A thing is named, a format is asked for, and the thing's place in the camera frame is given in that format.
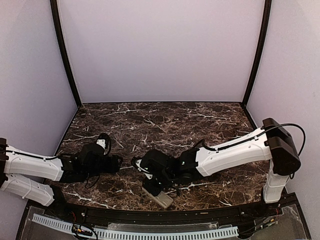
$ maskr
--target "white vent grille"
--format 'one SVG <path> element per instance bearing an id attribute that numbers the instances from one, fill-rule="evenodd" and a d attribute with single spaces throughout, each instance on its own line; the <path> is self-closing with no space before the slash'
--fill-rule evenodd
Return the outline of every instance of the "white vent grille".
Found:
<path id="1" fill-rule="evenodd" d="M 64 222 L 50 217 L 34 214 L 33 222 L 55 229 L 60 232 L 72 234 L 72 223 Z M 180 233 L 144 233 L 113 231 L 94 228 L 99 240 L 216 240 L 238 236 L 238 227 L 227 227 L 215 230 L 180 232 Z"/>

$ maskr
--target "black vertical beam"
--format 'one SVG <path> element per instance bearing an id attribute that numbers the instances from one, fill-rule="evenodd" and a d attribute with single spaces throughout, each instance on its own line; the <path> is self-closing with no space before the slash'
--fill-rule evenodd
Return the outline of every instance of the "black vertical beam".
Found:
<path id="1" fill-rule="evenodd" d="M 267 34 L 267 29 L 268 29 L 268 23 L 269 23 L 269 17 L 270 17 L 270 11 L 271 11 L 271 2 L 272 0 L 265 0 L 264 2 L 264 10 L 263 10 L 263 17 L 262 17 L 262 23 L 261 23 L 261 29 L 260 29 L 260 35 L 259 35 L 259 40 L 258 40 L 258 45 L 256 47 L 255 51 L 255 56 L 254 56 L 254 61 L 249 77 L 248 84 L 246 86 L 246 90 L 244 93 L 244 97 L 242 100 L 243 106 L 246 108 L 252 89 L 254 87 L 254 83 L 256 80 L 262 52 L 264 49 L 265 45 L 265 40 L 266 40 L 266 34 Z"/>
<path id="2" fill-rule="evenodd" d="M 55 28 L 55 34 L 56 34 L 56 38 L 58 40 L 65 73 L 66 73 L 66 76 L 69 81 L 69 85 L 70 85 L 70 88 L 71 88 L 71 91 L 73 94 L 74 101 L 75 101 L 77 107 L 79 108 L 82 105 L 82 103 L 81 103 L 81 99 L 80 99 L 80 96 L 79 96 L 79 93 L 77 90 L 74 76 L 71 71 L 71 66 L 70 66 L 70 62 L 69 62 L 69 58 L 68 58 L 68 54 L 67 54 L 67 49 L 66 49 L 66 45 L 65 45 L 65 41 L 64 41 L 64 35 L 62 32 L 62 28 L 61 28 L 57 0 L 50 0 L 50 4 L 51 4 L 51 11 L 52 11 L 52 18 L 53 18 L 53 23 L 54 23 L 54 28 Z"/>

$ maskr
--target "dark marble tabletop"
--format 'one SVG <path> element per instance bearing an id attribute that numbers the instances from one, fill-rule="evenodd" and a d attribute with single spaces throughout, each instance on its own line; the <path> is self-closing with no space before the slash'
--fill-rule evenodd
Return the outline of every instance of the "dark marble tabletop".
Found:
<path id="1" fill-rule="evenodd" d="M 76 153 L 83 144 L 95 142 L 100 133 L 112 139 L 111 154 L 123 156 L 116 174 L 102 174 L 89 189 L 85 183 L 61 187 L 69 203 L 85 206 L 161 211 L 156 202 L 142 191 L 144 175 L 134 169 L 132 157 L 142 157 L 156 148 L 178 157 L 198 140 L 208 146 L 243 136 L 253 129 L 238 103 L 219 102 L 153 102 L 84 104 L 75 116 L 58 153 Z M 183 186 L 168 211 L 201 210 L 235 206 L 260 200 L 269 163 L 253 162 L 215 173 Z"/>

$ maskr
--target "white panel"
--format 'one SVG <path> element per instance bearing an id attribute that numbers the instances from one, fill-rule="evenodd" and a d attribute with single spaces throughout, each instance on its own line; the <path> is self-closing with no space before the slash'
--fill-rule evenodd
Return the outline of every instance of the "white panel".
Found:
<path id="1" fill-rule="evenodd" d="M 248 109 L 261 125 L 272 117 L 306 131 L 302 166 L 287 189 L 296 192 L 312 239 L 320 239 L 320 2 L 272 2 L 270 22 Z M 300 149 L 302 134 L 288 128 Z"/>
<path id="2" fill-rule="evenodd" d="M 76 111 L 48 0 L 0 0 L 0 137 L 54 154 Z M 0 191 L 0 239 L 14 240 L 26 201 Z"/>
<path id="3" fill-rule="evenodd" d="M 84 103 L 241 101 L 264 0 L 59 0 Z"/>

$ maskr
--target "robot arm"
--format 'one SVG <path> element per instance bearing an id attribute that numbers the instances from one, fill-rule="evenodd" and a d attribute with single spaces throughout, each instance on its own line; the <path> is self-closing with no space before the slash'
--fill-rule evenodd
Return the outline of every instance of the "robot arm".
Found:
<path id="1" fill-rule="evenodd" d="M 267 118 L 263 127 L 243 137 L 212 147 L 201 141 L 202 147 L 184 151 L 178 158 L 153 149 L 141 159 L 134 158 L 132 164 L 146 175 L 142 183 L 144 190 L 164 207 L 172 202 L 164 195 L 164 188 L 188 184 L 242 164 L 270 160 L 263 199 L 267 204 L 276 203 L 289 176 L 301 166 L 290 133 L 277 126 L 275 120 Z"/>
<path id="2" fill-rule="evenodd" d="M 76 154 L 43 156 L 18 150 L 0 138 L 0 189 L 34 200 L 44 206 L 63 198 L 59 188 L 44 185 L 20 174 L 36 176 L 61 183 L 83 182 L 100 173 L 116 173 L 123 159 L 108 156 L 111 140 L 105 133 L 96 143 L 83 146 Z"/>

